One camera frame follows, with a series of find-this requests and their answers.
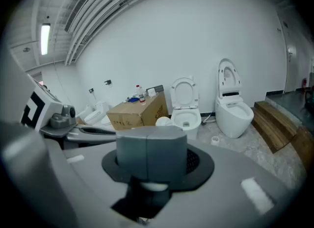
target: ceiling light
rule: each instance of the ceiling light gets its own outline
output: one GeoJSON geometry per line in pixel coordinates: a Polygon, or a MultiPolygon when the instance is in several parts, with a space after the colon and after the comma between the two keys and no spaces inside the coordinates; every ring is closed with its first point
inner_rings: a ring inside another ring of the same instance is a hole
{"type": "Polygon", "coordinates": [[[44,23],[41,26],[41,54],[45,55],[48,53],[48,39],[49,39],[49,31],[50,31],[50,24],[44,23]]]}

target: toilet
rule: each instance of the toilet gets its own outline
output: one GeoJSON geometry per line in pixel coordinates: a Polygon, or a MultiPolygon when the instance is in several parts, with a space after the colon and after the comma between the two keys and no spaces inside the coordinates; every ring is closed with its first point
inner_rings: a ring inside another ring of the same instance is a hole
{"type": "Polygon", "coordinates": [[[201,124],[197,85],[189,78],[180,78],[172,84],[170,95],[173,107],[172,125],[183,129],[188,139],[196,140],[201,124]]]}
{"type": "Polygon", "coordinates": [[[229,59],[222,59],[218,68],[216,122],[220,130],[231,138],[238,138],[254,117],[252,109],[243,102],[241,88],[235,65],[229,59]]]}
{"type": "Polygon", "coordinates": [[[75,116],[75,118],[79,118],[79,117],[80,117],[80,119],[82,120],[82,122],[83,122],[84,124],[87,124],[87,123],[84,121],[84,119],[85,119],[89,114],[91,114],[92,112],[93,112],[92,107],[90,107],[89,105],[86,105],[86,108],[85,108],[82,112],[80,112],[79,114],[77,114],[77,115],[75,116]]]}
{"type": "Polygon", "coordinates": [[[106,114],[108,110],[108,103],[106,101],[99,101],[96,103],[96,110],[86,116],[84,118],[84,122],[86,122],[87,125],[93,125],[95,127],[101,127],[114,131],[114,128],[106,114]]]}

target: doorway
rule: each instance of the doorway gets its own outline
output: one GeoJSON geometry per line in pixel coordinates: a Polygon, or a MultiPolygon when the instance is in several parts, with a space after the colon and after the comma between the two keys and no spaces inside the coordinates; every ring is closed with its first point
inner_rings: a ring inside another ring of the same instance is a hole
{"type": "Polygon", "coordinates": [[[285,38],[286,51],[287,51],[287,76],[286,76],[286,85],[285,93],[295,91],[296,88],[296,76],[298,73],[297,65],[297,52],[294,42],[294,32],[289,28],[288,24],[281,20],[283,34],[285,38]]]}

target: concrete floor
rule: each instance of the concrete floor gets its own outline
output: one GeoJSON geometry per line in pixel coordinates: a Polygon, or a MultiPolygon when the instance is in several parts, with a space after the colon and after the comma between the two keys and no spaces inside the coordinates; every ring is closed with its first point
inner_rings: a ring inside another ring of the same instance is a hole
{"type": "Polygon", "coordinates": [[[273,154],[252,125],[237,139],[225,136],[216,123],[199,127],[197,139],[204,145],[210,145],[213,136],[219,137],[218,146],[248,156],[290,189],[298,189],[306,178],[303,164],[291,144],[273,154]]]}
{"type": "Polygon", "coordinates": [[[271,100],[291,112],[302,124],[314,135],[314,115],[305,107],[305,96],[301,91],[294,91],[288,94],[268,96],[271,100]]]}

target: wooden plank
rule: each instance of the wooden plank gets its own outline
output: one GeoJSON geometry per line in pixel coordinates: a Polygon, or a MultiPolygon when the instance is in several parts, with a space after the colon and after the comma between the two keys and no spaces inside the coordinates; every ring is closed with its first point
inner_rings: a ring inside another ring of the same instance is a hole
{"type": "Polygon", "coordinates": [[[256,108],[252,110],[254,112],[252,125],[265,140],[271,152],[275,153],[289,143],[285,135],[259,110],[256,108]]]}
{"type": "Polygon", "coordinates": [[[297,133],[297,126],[283,113],[266,101],[258,101],[254,107],[269,119],[290,141],[297,133]]]}
{"type": "Polygon", "coordinates": [[[314,159],[314,138],[306,127],[300,127],[291,141],[304,168],[308,171],[314,159]]]}

